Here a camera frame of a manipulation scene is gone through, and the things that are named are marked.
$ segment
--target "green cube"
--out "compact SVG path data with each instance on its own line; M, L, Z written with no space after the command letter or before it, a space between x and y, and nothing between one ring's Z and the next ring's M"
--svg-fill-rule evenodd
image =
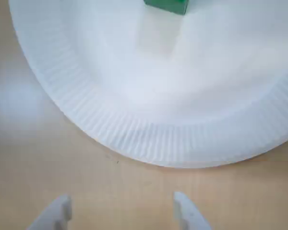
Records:
M144 2L149 6L184 15L186 13L189 0L144 0Z

